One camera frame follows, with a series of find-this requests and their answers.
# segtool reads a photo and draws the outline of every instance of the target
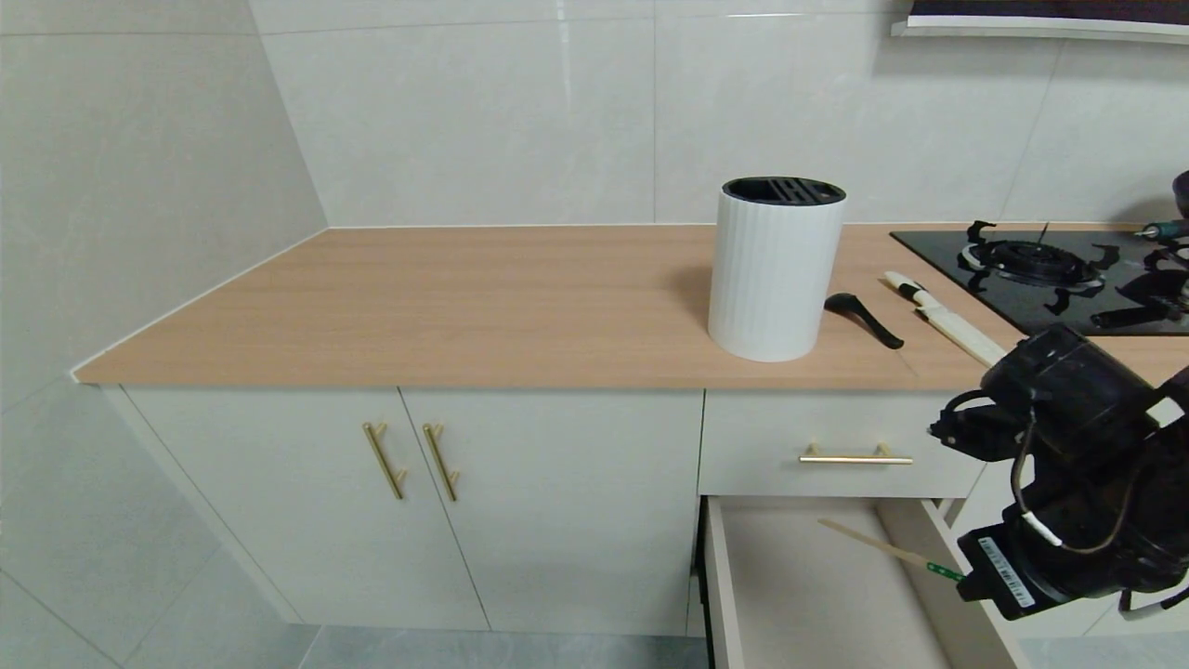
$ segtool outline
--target black glass cooktop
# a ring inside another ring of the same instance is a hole
[[[1107,229],[1042,236],[982,221],[892,236],[1025,334],[1055,322],[1087,336],[1189,334],[1189,245]]]

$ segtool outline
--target open drawer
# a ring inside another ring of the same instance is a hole
[[[717,669],[1025,668],[993,605],[817,523],[950,568],[969,563],[931,503],[706,498],[699,575]]]

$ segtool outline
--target gold bar handle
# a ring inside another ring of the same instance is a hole
[[[875,447],[875,455],[822,455],[817,444],[810,444],[810,448],[805,449],[805,455],[799,460],[826,465],[912,465],[911,457],[892,455],[888,446],[883,442]]]
[[[438,463],[438,474],[441,475],[442,482],[446,484],[446,497],[449,498],[449,501],[458,501],[458,491],[454,490],[454,486],[458,485],[458,472],[449,472],[446,468],[441,447],[438,446],[438,440],[442,436],[441,424],[430,425],[426,423],[421,427],[421,430],[426,434],[426,441],[429,442],[429,450],[434,453],[434,462]]]
[[[372,428],[371,423],[364,423],[364,435],[367,436],[367,443],[372,446],[372,453],[376,454],[376,460],[379,461],[379,468],[384,472],[388,485],[392,487],[392,494],[396,496],[396,499],[403,500],[404,493],[401,492],[401,484],[404,482],[404,478],[408,476],[409,471],[401,469],[396,474],[392,474],[392,469],[388,466],[388,459],[384,457],[384,450],[379,448],[379,441],[384,437],[385,430],[388,430],[388,423],[380,423],[375,428]]]

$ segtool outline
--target barcode label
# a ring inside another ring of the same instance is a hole
[[[999,578],[1007,583],[1007,589],[1012,592],[1012,597],[1015,598],[1015,604],[1020,605],[1020,608],[1027,608],[1030,606],[1036,606],[1037,600],[1032,599],[1032,593],[1024,587],[1024,580],[1020,575],[1015,573],[1012,568],[1012,563],[1007,562],[1004,554],[1000,553],[999,547],[995,545],[995,541],[990,537],[982,537],[979,539],[979,545],[982,547],[982,553],[987,554],[990,558],[990,563],[995,567],[995,572],[999,572]]]

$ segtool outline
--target tiled wall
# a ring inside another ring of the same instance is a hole
[[[64,377],[325,227],[244,0],[5,0],[0,667],[296,667],[103,393]]]
[[[894,0],[252,0],[332,226],[1171,217],[1189,50],[892,38]]]

